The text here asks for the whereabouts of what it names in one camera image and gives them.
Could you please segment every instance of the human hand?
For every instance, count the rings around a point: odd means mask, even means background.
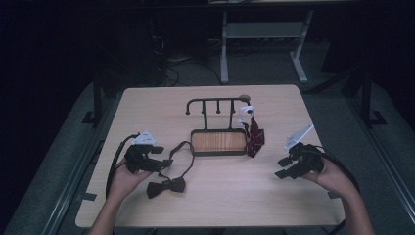
[[[126,165],[125,159],[116,165],[113,182],[111,184],[108,198],[116,199],[118,201],[124,200],[134,189],[152,172],[138,170],[131,173]]]
[[[309,172],[302,176],[324,189],[339,194],[342,198],[357,193],[347,176],[332,162],[322,158],[324,168],[320,173]]]

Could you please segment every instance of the hand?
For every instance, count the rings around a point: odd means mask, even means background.
[[[89,230],[89,234],[111,235],[114,229],[115,217],[122,201],[151,174],[148,171],[138,172],[138,170],[131,173],[125,165],[125,159],[117,164],[110,193]]]
[[[126,160],[122,161],[115,167],[115,175],[111,184],[108,198],[124,200],[144,179],[149,177],[152,172],[138,170],[131,173],[126,165]]]
[[[339,194],[341,197],[346,197],[349,194],[357,193],[354,185],[345,176],[345,174],[332,162],[322,158],[324,168],[320,173],[310,172],[302,176],[328,191]]]

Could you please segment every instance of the floor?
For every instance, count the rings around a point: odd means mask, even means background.
[[[334,76],[320,72],[328,42],[308,42],[304,46],[300,59],[309,79],[307,84],[297,80],[288,54],[294,42],[276,42],[272,50],[264,49],[261,43],[231,54],[228,85],[294,84],[304,91]],[[186,56],[174,58],[161,86],[220,85],[217,51],[213,50],[203,58],[177,60]],[[372,110],[380,111],[388,124],[367,128],[359,116],[360,94],[345,98],[341,92],[343,85],[342,81],[319,94],[303,95],[320,140],[357,178],[377,234],[415,234],[415,221],[407,212],[410,209],[402,203],[404,199],[399,196],[399,189],[394,186],[383,158],[386,153],[407,191],[413,195],[415,134],[394,109],[388,94],[376,84],[372,87]],[[87,229],[75,225],[74,219],[121,95],[104,98],[103,118],[93,127],[93,124],[82,123],[85,114],[93,111],[92,85],[85,87],[5,234],[87,233]],[[244,227],[227,228],[223,234],[327,234],[331,229],[333,227]],[[148,235],[153,232],[154,229],[148,228],[115,230],[115,234]],[[212,234],[212,230],[165,228],[157,229],[157,234]]]

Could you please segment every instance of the black cable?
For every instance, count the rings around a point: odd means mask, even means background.
[[[106,198],[108,198],[108,195],[110,193],[111,184],[113,183],[113,178],[114,178],[114,174],[115,174],[115,170],[116,170],[116,168],[115,168],[116,163],[118,162],[119,154],[121,153],[122,148],[124,148],[125,142],[127,142],[127,140],[129,140],[131,138],[136,138],[139,135],[140,135],[140,133],[135,134],[135,135],[130,135],[127,138],[125,138],[125,140],[122,141],[119,144],[118,149],[116,150],[116,153],[114,155],[113,162],[112,162],[111,167],[110,167],[110,172],[108,173],[107,186],[106,186],[106,190],[105,190],[105,197]]]
[[[176,79],[175,80],[173,80],[173,83],[171,83],[171,78],[170,78],[170,76],[169,75],[165,75],[166,77],[167,77],[167,80],[168,81],[170,81],[170,86],[175,86],[178,82],[179,82],[179,79],[180,79],[180,74],[179,74],[179,72],[177,71],[177,70],[175,70],[175,69],[173,69],[173,68],[171,68],[171,67],[166,67],[166,69],[167,70],[170,70],[170,71],[173,71],[175,74],[176,74]]]
[[[148,230],[144,233],[144,235],[149,234],[149,232],[151,232],[151,231],[153,231],[153,233],[152,233],[152,234],[156,234],[157,228],[149,228],[149,229],[148,229]]]
[[[145,80],[145,78],[130,69],[127,65],[125,65],[122,61],[120,61],[117,57],[115,57],[111,52],[109,52],[107,49],[105,49],[99,42],[94,40],[94,43],[103,51],[105,54],[107,54],[111,59],[113,59],[115,62],[117,62],[120,66],[122,66],[126,71],[131,72],[134,76],[136,76],[139,80]]]
[[[248,47],[250,49],[249,52],[244,53],[244,49],[245,49],[244,47]],[[236,47],[235,45],[233,47],[230,46],[227,54],[229,57],[247,57],[253,53],[254,53],[253,46],[248,45],[248,44],[240,44],[238,47]]]
[[[222,82],[221,82],[221,80],[220,80],[219,75],[218,75],[218,74],[217,74],[217,72],[216,72],[214,69],[212,69],[210,66],[208,66],[208,65],[206,65],[206,64],[204,64],[204,63],[200,63],[200,62],[191,62],[191,63],[189,63],[189,64],[201,65],[201,66],[204,66],[204,67],[208,68],[209,70],[211,70],[211,71],[213,72],[214,76],[215,76],[215,77],[216,77],[216,79],[219,81],[219,83],[220,83],[220,84],[222,84]]]
[[[84,228],[83,231],[82,231],[82,233],[80,235],[85,234],[86,230],[88,230],[88,229]]]
[[[321,157],[325,158],[326,160],[328,160],[328,161],[332,162],[334,165],[336,165],[342,171],[342,173],[351,181],[351,183],[356,188],[357,192],[360,193],[360,187],[359,187],[359,184],[357,183],[356,178],[339,160],[337,160],[334,156],[330,156],[328,154],[322,154]],[[343,227],[345,227],[345,224],[346,224],[346,220],[344,219],[339,225],[337,225],[328,234],[329,235],[337,234],[337,232],[339,232]]]
[[[316,148],[319,148],[319,149],[322,149],[322,150],[324,150],[324,152],[326,153],[326,154],[328,154],[330,157],[332,157],[333,159],[335,159],[335,160],[337,160],[338,161],[338,159],[335,157],[335,155],[334,154],[332,154],[328,149],[326,149],[326,148],[323,148],[323,147],[321,147],[321,146],[315,146]]]
[[[320,227],[320,228],[321,228],[321,230],[324,231],[325,234],[329,234],[329,231],[325,227]]]

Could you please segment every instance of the table leg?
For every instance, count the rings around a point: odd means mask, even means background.
[[[293,61],[294,68],[296,69],[297,75],[301,83],[308,83],[307,77],[305,76],[305,72],[302,69],[302,65],[300,62],[300,53],[302,50],[302,45],[304,44],[305,38],[307,36],[308,28],[311,22],[311,18],[313,15],[313,10],[309,10],[307,12],[307,16],[305,17],[304,24],[302,25],[300,37],[299,37],[299,45],[295,51],[290,52],[291,60]]]
[[[227,25],[227,13],[223,13],[222,23],[222,54],[220,55],[220,82],[226,84],[229,82],[228,78],[228,60],[226,58],[226,25]]]
[[[212,235],[222,235],[225,232],[226,228],[212,228],[211,234]]]

